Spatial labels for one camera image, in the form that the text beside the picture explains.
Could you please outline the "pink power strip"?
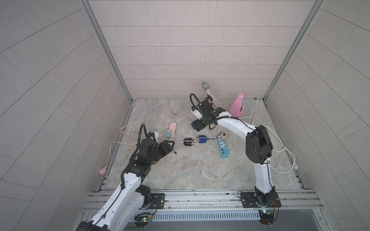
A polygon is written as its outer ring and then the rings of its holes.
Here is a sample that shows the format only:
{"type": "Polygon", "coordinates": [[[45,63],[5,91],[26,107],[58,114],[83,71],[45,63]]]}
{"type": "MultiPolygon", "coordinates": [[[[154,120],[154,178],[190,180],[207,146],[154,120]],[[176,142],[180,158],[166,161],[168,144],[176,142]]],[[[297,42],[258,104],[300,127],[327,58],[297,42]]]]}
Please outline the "pink power strip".
{"type": "Polygon", "coordinates": [[[169,131],[171,132],[171,137],[169,138],[169,140],[171,140],[171,141],[174,140],[174,135],[175,135],[176,127],[177,127],[177,123],[174,123],[173,122],[173,123],[170,124],[169,131]]]}

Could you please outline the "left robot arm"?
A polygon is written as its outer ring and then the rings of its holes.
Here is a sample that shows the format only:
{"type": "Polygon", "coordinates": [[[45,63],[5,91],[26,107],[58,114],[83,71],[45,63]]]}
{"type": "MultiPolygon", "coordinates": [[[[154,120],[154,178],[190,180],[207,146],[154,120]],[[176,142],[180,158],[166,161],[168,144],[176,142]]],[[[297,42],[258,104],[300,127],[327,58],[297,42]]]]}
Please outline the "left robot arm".
{"type": "Polygon", "coordinates": [[[120,175],[120,185],[102,208],[90,221],[82,221],[77,231],[122,231],[134,214],[142,207],[148,207],[151,189],[143,181],[151,166],[173,151],[174,141],[157,142],[155,133],[146,131],[142,124],[136,149],[129,163],[120,175]]]}

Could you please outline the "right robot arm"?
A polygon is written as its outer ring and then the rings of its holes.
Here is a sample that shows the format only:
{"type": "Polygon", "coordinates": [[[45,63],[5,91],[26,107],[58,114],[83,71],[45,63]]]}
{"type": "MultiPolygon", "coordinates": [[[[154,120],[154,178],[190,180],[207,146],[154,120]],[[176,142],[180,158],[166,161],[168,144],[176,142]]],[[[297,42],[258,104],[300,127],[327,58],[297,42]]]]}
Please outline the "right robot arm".
{"type": "Polygon", "coordinates": [[[245,123],[221,107],[214,108],[213,103],[208,101],[209,99],[210,97],[203,102],[198,102],[197,105],[191,103],[192,113],[197,117],[197,120],[191,123],[192,128],[201,131],[206,126],[215,124],[243,138],[246,156],[254,165],[256,186],[254,193],[240,191],[237,197],[242,200],[245,208],[280,208],[281,202],[271,177],[270,161],[273,144],[267,128],[263,125],[256,127],[245,123]]]}

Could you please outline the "blue shaver near teal strip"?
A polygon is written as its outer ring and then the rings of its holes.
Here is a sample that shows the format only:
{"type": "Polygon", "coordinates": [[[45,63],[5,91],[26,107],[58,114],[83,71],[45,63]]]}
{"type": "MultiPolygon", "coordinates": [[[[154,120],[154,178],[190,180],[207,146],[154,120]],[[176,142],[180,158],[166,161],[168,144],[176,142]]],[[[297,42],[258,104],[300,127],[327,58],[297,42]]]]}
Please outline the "blue shaver near teal strip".
{"type": "Polygon", "coordinates": [[[197,136],[197,142],[198,143],[206,143],[208,140],[206,135],[198,135],[197,136]]]}

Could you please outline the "black electric shaver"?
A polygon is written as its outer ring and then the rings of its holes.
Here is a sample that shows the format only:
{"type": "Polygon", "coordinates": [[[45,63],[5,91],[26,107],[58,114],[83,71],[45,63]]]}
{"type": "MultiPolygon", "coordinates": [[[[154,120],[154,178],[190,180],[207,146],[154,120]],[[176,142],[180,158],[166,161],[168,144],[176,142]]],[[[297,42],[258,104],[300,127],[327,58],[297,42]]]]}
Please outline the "black electric shaver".
{"type": "Polygon", "coordinates": [[[185,146],[193,146],[195,144],[195,141],[193,138],[184,138],[183,144],[185,146]]]}

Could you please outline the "teal USB charger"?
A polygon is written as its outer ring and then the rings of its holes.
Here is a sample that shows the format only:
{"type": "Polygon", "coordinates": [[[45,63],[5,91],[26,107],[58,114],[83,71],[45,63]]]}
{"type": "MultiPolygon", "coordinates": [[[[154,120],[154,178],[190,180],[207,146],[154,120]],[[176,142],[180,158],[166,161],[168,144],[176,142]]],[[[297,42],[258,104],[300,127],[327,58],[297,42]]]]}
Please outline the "teal USB charger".
{"type": "Polygon", "coordinates": [[[167,138],[167,139],[170,139],[170,138],[171,138],[171,136],[172,136],[171,131],[170,131],[170,130],[167,130],[167,131],[166,131],[166,138],[167,138]]]}

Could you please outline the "pink USB charger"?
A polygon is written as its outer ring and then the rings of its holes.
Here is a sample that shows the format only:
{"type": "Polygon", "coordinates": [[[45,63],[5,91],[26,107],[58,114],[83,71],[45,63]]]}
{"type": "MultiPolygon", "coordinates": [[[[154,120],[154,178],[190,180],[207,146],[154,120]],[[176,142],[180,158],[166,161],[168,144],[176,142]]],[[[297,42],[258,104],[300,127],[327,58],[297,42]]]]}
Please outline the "pink USB charger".
{"type": "Polygon", "coordinates": [[[226,133],[224,131],[220,132],[220,138],[221,140],[226,140],[226,133]]]}

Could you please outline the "teal power strip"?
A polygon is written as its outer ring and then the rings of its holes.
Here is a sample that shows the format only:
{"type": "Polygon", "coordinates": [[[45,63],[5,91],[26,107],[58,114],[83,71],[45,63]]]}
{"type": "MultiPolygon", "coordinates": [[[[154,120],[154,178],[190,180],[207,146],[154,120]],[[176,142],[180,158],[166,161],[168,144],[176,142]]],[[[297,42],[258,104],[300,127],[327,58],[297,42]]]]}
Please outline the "teal power strip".
{"type": "Polygon", "coordinates": [[[229,149],[228,149],[226,140],[223,139],[222,136],[220,135],[217,138],[217,142],[218,142],[218,147],[219,147],[221,158],[228,158],[229,157],[229,149]]]}

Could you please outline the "glitter microphone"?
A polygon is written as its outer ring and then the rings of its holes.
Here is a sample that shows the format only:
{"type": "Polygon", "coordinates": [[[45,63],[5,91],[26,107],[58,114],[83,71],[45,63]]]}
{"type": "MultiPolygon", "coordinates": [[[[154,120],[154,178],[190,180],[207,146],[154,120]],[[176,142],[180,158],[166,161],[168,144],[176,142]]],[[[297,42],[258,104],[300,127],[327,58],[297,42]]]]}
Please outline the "glitter microphone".
{"type": "Polygon", "coordinates": [[[203,90],[208,95],[208,98],[210,99],[210,101],[212,102],[212,104],[214,105],[214,107],[215,108],[221,107],[220,104],[219,104],[218,99],[216,98],[215,94],[212,92],[212,90],[211,90],[211,88],[209,86],[209,83],[206,82],[206,81],[203,81],[201,83],[201,87],[203,88],[203,90]]]}

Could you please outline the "pink metronome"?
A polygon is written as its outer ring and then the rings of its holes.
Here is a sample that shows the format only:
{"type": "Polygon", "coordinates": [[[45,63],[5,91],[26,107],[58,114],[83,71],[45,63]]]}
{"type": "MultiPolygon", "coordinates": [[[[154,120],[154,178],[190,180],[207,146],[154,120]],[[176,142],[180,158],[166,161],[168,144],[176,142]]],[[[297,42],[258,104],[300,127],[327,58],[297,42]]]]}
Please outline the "pink metronome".
{"type": "Polygon", "coordinates": [[[234,103],[229,107],[228,112],[235,117],[241,118],[244,110],[244,94],[240,93],[234,103]]]}

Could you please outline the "left circuit board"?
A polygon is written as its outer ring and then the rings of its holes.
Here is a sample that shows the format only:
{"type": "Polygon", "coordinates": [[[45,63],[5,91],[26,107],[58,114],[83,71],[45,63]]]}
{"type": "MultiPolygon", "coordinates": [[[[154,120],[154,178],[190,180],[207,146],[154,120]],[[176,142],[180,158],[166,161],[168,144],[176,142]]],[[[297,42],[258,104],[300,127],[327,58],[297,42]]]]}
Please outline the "left circuit board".
{"type": "Polygon", "coordinates": [[[153,217],[154,217],[153,213],[149,212],[140,213],[138,215],[135,215],[134,224],[136,227],[145,227],[152,221],[153,217]]]}

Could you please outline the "circuit board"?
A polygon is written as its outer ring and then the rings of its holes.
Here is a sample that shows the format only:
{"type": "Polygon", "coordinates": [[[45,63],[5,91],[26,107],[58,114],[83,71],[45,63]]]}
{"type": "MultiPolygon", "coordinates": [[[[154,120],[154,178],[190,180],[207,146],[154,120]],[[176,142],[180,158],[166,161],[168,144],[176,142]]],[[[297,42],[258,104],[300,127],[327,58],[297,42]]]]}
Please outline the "circuit board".
{"type": "Polygon", "coordinates": [[[152,221],[153,217],[154,217],[153,213],[149,212],[140,213],[138,215],[135,215],[134,224],[136,227],[145,227],[152,221]]]}
{"type": "Polygon", "coordinates": [[[269,225],[272,226],[278,215],[279,211],[274,211],[273,209],[264,209],[264,210],[259,210],[259,216],[260,220],[259,222],[262,223],[263,225],[269,225]]]}

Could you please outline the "right circuit board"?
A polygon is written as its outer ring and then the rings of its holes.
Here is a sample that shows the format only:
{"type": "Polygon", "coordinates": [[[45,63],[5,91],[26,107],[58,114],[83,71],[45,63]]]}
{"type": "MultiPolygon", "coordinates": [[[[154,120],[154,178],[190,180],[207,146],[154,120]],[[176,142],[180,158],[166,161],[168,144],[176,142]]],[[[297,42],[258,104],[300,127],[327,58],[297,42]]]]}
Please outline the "right circuit board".
{"type": "Polygon", "coordinates": [[[272,226],[278,215],[279,211],[274,211],[273,209],[264,209],[264,210],[259,210],[259,216],[260,220],[259,222],[262,223],[263,225],[269,225],[272,226]]]}

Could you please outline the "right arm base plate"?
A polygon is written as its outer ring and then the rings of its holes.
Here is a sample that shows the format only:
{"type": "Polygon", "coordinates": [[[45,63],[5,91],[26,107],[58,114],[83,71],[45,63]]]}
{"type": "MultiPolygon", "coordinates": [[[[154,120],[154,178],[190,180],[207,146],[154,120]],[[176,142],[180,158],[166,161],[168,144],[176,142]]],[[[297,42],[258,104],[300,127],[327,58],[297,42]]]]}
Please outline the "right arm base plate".
{"type": "Polygon", "coordinates": [[[268,193],[262,193],[257,190],[255,192],[237,192],[238,198],[241,200],[244,208],[280,208],[280,198],[275,191],[272,189],[268,193]]]}

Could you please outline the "aluminium mounting rail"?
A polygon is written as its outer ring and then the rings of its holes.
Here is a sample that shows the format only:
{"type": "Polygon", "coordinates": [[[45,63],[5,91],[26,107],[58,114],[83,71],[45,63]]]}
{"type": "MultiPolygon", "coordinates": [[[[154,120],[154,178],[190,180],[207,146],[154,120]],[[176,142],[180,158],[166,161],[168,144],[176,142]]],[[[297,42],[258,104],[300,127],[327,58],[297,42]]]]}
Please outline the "aluminium mounting rail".
{"type": "MultiPolygon", "coordinates": [[[[159,211],[242,210],[238,190],[152,190],[163,193],[163,209],[159,211]]],[[[276,190],[281,209],[321,209],[323,205],[315,190],[276,190]]],[[[96,213],[113,194],[112,190],[89,193],[82,212],[96,213]]]]}

